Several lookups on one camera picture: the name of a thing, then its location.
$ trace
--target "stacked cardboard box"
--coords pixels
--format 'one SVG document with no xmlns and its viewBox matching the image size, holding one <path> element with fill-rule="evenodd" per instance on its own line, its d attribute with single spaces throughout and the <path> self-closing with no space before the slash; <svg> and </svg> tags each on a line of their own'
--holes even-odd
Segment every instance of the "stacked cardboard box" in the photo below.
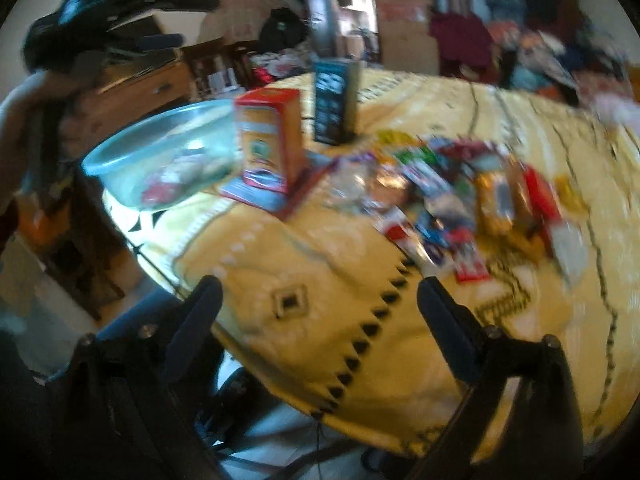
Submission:
<svg viewBox="0 0 640 480">
<path fill-rule="evenodd" d="M 438 42 L 429 35 L 432 5 L 433 0 L 376 0 L 386 69 L 438 74 Z"/>
</svg>

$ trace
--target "drawer handle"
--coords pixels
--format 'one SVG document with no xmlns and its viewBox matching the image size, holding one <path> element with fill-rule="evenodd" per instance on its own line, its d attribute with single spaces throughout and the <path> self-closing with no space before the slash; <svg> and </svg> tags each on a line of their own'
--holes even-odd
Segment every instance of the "drawer handle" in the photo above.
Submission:
<svg viewBox="0 0 640 480">
<path fill-rule="evenodd" d="M 154 89 L 154 95 L 158 95 L 159 93 L 166 92 L 170 90 L 173 85 L 171 83 L 164 83 L 160 85 L 158 88 Z"/>
</svg>

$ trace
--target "pile of snack packets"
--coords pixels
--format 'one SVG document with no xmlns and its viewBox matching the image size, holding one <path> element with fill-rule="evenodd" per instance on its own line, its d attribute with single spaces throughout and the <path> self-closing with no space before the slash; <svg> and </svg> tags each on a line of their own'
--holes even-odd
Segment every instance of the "pile of snack packets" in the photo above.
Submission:
<svg viewBox="0 0 640 480">
<path fill-rule="evenodd" d="M 370 214 L 423 276 L 490 279 L 478 237 L 534 264 L 554 258 L 569 286 L 588 264 L 580 227 L 565 213 L 588 212 L 572 180 L 548 182 L 504 144 L 380 131 L 370 151 L 336 165 L 326 205 Z"/>
</svg>

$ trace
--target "patterned tablecloth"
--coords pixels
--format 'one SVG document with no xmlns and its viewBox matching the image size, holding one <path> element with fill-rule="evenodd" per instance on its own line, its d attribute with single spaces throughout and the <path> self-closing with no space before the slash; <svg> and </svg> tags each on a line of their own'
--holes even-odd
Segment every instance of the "patterned tablecloth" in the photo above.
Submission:
<svg viewBox="0 0 640 480">
<path fill-rule="evenodd" d="M 310 140 L 313 76 L 277 83 L 303 91 L 308 148 L 332 155 L 364 147 L 382 128 L 510 142 L 544 175 L 571 174 L 591 206 L 576 218 L 590 265 L 569 290 L 554 264 L 534 267 L 481 243 L 494 277 L 444 285 L 483 324 L 539 340 L 556 334 L 566 352 L 585 442 L 620 424 L 640 392 L 640 152 L 626 132 L 607 135 L 593 117 L 530 94 L 408 73 L 365 70 L 349 148 Z M 212 332 L 276 396 L 353 438 L 425 453 L 462 398 L 415 303 L 420 276 L 371 226 L 322 203 L 324 179 L 280 222 L 198 193 L 168 211 L 105 206 L 140 263 L 184 293 L 205 274 L 225 289 Z M 292 314 L 278 316 L 287 300 Z M 480 454 L 506 420 L 508 388 Z"/>
</svg>

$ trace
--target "black backpack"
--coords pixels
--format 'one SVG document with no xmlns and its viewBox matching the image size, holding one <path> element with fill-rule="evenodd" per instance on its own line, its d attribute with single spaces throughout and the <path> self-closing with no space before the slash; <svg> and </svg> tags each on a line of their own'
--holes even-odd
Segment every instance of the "black backpack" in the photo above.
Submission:
<svg viewBox="0 0 640 480">
<path fill-rule="evenodd" d="M 287 7 L 273 9 L 258 38 L 260 52 L 279 52 L 300 44 L 307 35 L 306 25 Z"/>
</svg>

